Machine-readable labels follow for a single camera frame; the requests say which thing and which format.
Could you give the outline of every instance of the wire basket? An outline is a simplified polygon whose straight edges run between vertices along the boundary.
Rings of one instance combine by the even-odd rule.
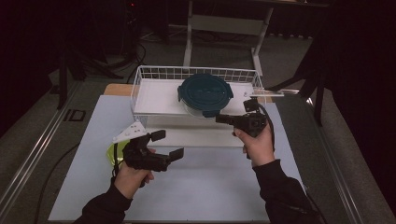
[[[210,74],[220,77],[228,83],[247,83],[251,86],[251,92],[243,92],[245,97],[264,96],[262,80],[256,70],[214,68],[214,67],[182,67],[182,66],[148,66],[141,65],[137,68],[134,78],[134,86],[131,93],[131,108],[135,119],[145,120],[144,116],[137,116],[135,107],[141,92],[141,84],[145,79],[156,80],[181,80],[193,76],[194,74]]]

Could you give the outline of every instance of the person's right hand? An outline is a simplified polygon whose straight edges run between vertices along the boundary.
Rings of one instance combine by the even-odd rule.
[[[245,144],[244,153],[248,153],[253,167],[261,166],[275,160],[271,127],[268,123],[255,138],[240,129],[234,128],[233,132]]]
[[[149,148],[148,150],[155,153],[155,149]],[[149,170],[136,170],[124,163],[121,164],[120,171],[114,181],[114,186],[116,186],[125,198],[132,199],[142,181],[144,180],[148,184],[150,180],[154,179],[154,175]]]

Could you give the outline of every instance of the forearm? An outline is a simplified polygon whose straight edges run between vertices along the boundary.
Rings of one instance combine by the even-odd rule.
[[[124,212],[129,209],[131,201],[125,198],[112,184],[106,193],[93,198],[84,206],[82,216],[74,223],[121,223],[125,218]]]
[[[287,177],[280,167],[280,160],[253,167],[261,188],[260,195],[266,201],[265,209],[272,223],[320,223],[318,217],[296,211],[301,208],[312,211],[303,188],[296,179]]]

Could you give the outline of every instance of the gray floor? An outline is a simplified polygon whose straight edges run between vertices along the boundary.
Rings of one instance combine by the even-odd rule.
[[[156,40],[153,35],[145,39]],[[145,64],[148,65],[174,65],[183,64],[185,49],[185,36],[174,35],[171,37],[169,45],[163,42],[142,40],[142,45],[146,48]],[[228,67],[252,69],[253,64],[249,52],[249,47],[255,44],[255,38],[247,38],[237,43],[205,43],[199,40],[194,42],[192,48],[191,66],[205,67]],[[275,85],[289,77],[292,77],[306,50],[311,44],[310,39],[291,38],[288,40],[282,37],[269,36],[265,39],[260,53],[263,68],[264,86]],[[45,178],[55,162],[70,147],[78,143],[89,122],[89,117],[94,110],[95,103],[100,94],[103,93],[106,85],[112,82],[124,82],[126,77],[134,68],[130,66],[117,74],[124,76],[123,80],[112,80],[91,74],[83,83],[78,83],[77,93],[71,98],[68,109],[87,111],[87,116],[82,122],[63,121],[58,130],[53,135],[44,151],[39,163],[27,180],[26,185],[16,198],[15,203],[9,209],[4,223],[33,223],[35,210],[38,204],[38,197],[42,189]],[[293,84],[290,89],[298,90],[302,82]],[[4,192],[8,184],[16,174],[18,168],[35,148],[40,135],[46,130],[56,114],[57,96],[46,94],[28,111],[1,139],[0,139],[0,190]],[[332,100],[330,92],[325,92],[324,105],[322,111],[323,128],[321,129],[332,147],[332,154],[337,160],[337,164],[349,186],[355,206],[361,216],[362,223],[396,223],[394,215],[390,212],[383,196],[380,194],[370,172],[361,157],[359,148],[354,141],[345,121],[340,115],[336,105]],[[304,127],[290,127],[295,132]],[[44,200],[40,208],[39,223],[46,223],[50,214],[50,209],[56,199],[68,166],[73,159],[74,153],[66,156],[55,169],[54,174],[46,187]],[[317,171],[310,169],[309,155],[295,153],[298,160],[306,160],[307,163],[299,167],[304,174],[317,174]],[[320,189],[317,186],[307,184],[312,194],[316,196],[317,203],[329,223],[348,223],[345,213],[336,213],[330,204],[342,204],[340,198],[332,198],[322,195],[326,191],[323,183]]]

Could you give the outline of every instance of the cable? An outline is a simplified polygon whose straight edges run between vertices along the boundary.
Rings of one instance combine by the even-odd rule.
[[[212,36],[212,38],[206,38],[206,37],[203,37],[203,36],[199,36],[198,34],[200,34],[200,33],[204,34],[204,35],[209,34],[209,35]],[[193,32],[192,36],[194,38],[198,38],[198,39],[200,39],[200,40],[202,40],[202,41],[204,41],[206,43],[216,43],[216,42],[218,42],[216,37],[211,32],[208,32],[208,31],[196,31],[196,32]]]
[[[49,180],[50,180],[50,177],[51,177],[53,171],[54,171],[55,168],[58,166],[59,162],[61,162],[61,161],[64,159],[65,156],[67,156],[70,152],[72,152],[72,151],[73,151],[74,149],[76,149],[78,146],[79,146],[79,143],[77,143],[75,146],[73,146],[73,147],[71,147],[69,150],[67,150],[67,151],[62,155],[62,157],[61,157],[59,160],[56,161],[55,165],[53,165],[52,168],[51,168],[51,170],[49,171],[49,174],[47,175],[47,178],[46,178],[46,180],[45,180],[45,182],[44,182],[44,186],[43,186],[43,188],[41,189],[40,196],[39,196],[39,198],[38,198],[38,206],[37,206],[37,209],[35,210],[35,222],[34,222],[35,224],[38,223],[38,215],[39,215],[39,213],[40,213],[40,206],[41,206],[41,202],[43,201],[44,191],[45,191],[45,189],[46,189],[47,184],[49,183]]]
[[[114,176],[119,173],[119,156],[117,155],[118,143],[114,144],[113,154],[114,154]]]
[[[309,201],[311,201],[311,203],[315,206],[315,208],[318,210],[318,213],[320,215],[320,217],[322,218],[323,222],[325,224],[329,224],[326,220],[326,218],[323,216],[323,213],[320,211],[318,205],[315,203],[314,199],[312,199],[311,195],[308,194],[308,192],[306,193],[306,197],[308,197]]]
[[[140,59],[139,56],[138,56],[138,54],[136,53],[137,66],[134,68],[134,70],[131,72],[131,74],[130,74],[130,75],[128,76],[128,78],[126,79],[126,84],[129,84],[129,80],[130,80],[131,77],[134,75],[134,73],[136,72],[137,68],[138,68],[140,65],[144,64],[143,60],[145,60],[145,58],[146,58],[146,51],[147,51],[146,48],[145,48],[142,44],[140,44],[140,43],[137,43],[137,45],[140,46],[140,47],[143,49],[143,56],[142,56],[142,58]]]
[[[128,65],[126,65],[125,67],[121,68],[120,70],[114,71],[114,73],[118,73],[118,72],[122,72],[126,69],[128,69],[129,67],[131,67],[134,63],[129,63]]]
[[[122,1],[123,8],[124,8],[124,15],[123,15],[121,46],[120,46],[119,55],[122,55],[122,52],[125,49],[125,45],[124,45],[125,34],[126,34],[127,30],[128,30],[128,23],[131,20],[131,16],[130,16],[131,12],[129,12],[129,10],[127,8],[127,6],[128,6],[127,2],[125,0],[121,0],[121,1]],[[102,65],[104,68],[107,68],[107,69],[110,69],[110,70],[121,68],[123,66],[128,65],[128,63],[131,64],[131,63],[134,62],[134,48],[132,46],[130,46],[126,51],[127,52],[124,55],[122,55],[124,59],[122,61],[120,61],[120,62],[116,62],[116,63],[102,63],[102,62],[98,62],[98,61],[97,62],[100,65]]]
[[[275,201],[275,200],[268,201],[268,203],[274,203],[280,207],[287,208],[287,209],[293,210],[293,211],[301,213],[301,214],[314,216],[314,217],[318,216],[318,212],[315,210],[312,210],[312,209],[306,209],[306,208],[302,208],[302,207],[292,206],[292,205],[282,203],[280,201]]]
[[[218,32],[212,32],[212,31],[210,31],[209,33],[212,34],[212,35],[216,38],[216,40],[217,40],[218,42],[240,42],[240,41],[243,41],[243,40],[245,40],[246,38],[248,38],[247,35],[234,35],[234,36],[231,37],[231,38],[224,38],[224,37],[220,36],[220,33],[218,33]]]
[[[184,35],[185,35],[186,33],[187,33],[187,28],[182,28],[182,29],[180,29],[179,31],[176,31],[176,32],[174,32],[174,33],[168,35],[168,37],[175,36],[175,35],[179,35],[179,34],[184,34]],[[144,41],[148,41],[148,42],[160,42],[160,41],[162,41],[162,39],[159,38],[159,37],[157,37],[157,38],[155,38],[155,39],[149,39],[149,38],[147,38],[147,37],[149,37],[149,36],[151,36],[151,35],[155,35],[155,34],[151,32],[151,33],[149,33],[149,34],[146,34],[146,35],[141,36],[140,39],[141,39],[141,40],[144,40]]]

